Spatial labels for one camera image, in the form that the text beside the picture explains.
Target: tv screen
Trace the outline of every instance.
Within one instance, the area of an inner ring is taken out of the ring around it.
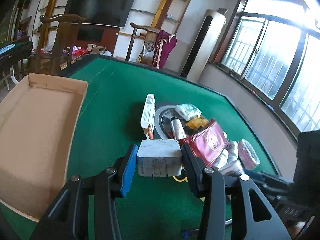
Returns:
[[[124,28],[134,0],[68,0],[65,13],[87,17],[87,24]]]

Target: wooden chair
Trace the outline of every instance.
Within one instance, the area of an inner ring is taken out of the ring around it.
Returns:
[[[133,27],[133,32],[131,35],[131,40],[127,52],[127,56],[125,58],[125,61],[128,61],[130,59],[133,43],[134,43],[134,38],[137,33],[137,29],[145,30],[147,32],[144,44],[143,44],[143,51],[141,55],[141,61],[140,63],[151,66],[152,65],[152,60],[153,60],[153,54],[155,52],[156,48],[156,38],[160,32],[160,30],[156,28],[152,28],[149,26],[144,26],[144,25],[136,25],[134,23],[130,23],[130,26]]]
[[[43,24],[41,25],[36,53],[35,73],[55,75],[57,71],[60,70],[60,65],[66,62],[66,59],[61,56],[63,49],[66,47],[70,47],[67,67],[71,64],[73,45],[78,35],[79,28],[86,19],[87,18],[82,18],[76,14],[57,14],[52,17],[47,17],[44,15],[40,16],[40,22]],[[55,21],[59,22],[59,26],[52,48],[52,53],[50,55],[50,61],[42,64],[41,59],[43,57],[41,56],[41,49],[44,39],[44,29],[46,24],[50,24],[51,22]]]

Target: cardboard box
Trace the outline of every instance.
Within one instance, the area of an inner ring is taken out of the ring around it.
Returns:
[[[148,94],[141,117],[141,127],[148,140],[153,139],[153,129],[155,125],[156,103],[153,94]]]
[[[103,54],[105,51],[106,51],[106,47],[103,47],[103,46],[95,46],[95,47],[92,47],[91,49],[91,53],[94,53],[94,54]]]
[[[29,74],[0,103],[0,202],[38,221],[66,182],[88,83]]]

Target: metal screw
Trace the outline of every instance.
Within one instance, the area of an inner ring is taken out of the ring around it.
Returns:
[[[211,168],[211,167],[205,167],[205,168],[204,168],[204,172],[207,173],[207,174],[210,174],[210,173],[213,173],[213,172],[214,172],[214,169]]]
[[[71,176],[71,180],[72,181],[78,181],[80,179],[80,176],[79,175],[72,175]]]
[[[108,174],[113,174],[115,172],[116,172],[116,169],[114,167],[110,167],[110,168],[106,169],[106,173],[108,173]]]
[[[244,180],[244,181],[247,181],[247,180],[249,180],[249,176],[247,175],[247,174],[241,174],[240,175],[240,179],[242,179],[242,180]]]

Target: red plastic bag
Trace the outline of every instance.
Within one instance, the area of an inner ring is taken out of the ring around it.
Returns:
[[[76,50],[72,53],[73,56],[77,56],[77,57],[81,56],[82,54],[83,54],[83,55],[88,54],[87,49],[76,49]]]
[[[207,167],[212,166],[227,142],[223,130],[214,119],[211,119],[201,132],[179,140],[180,145],[188,143],[193,155],[200,157]]]

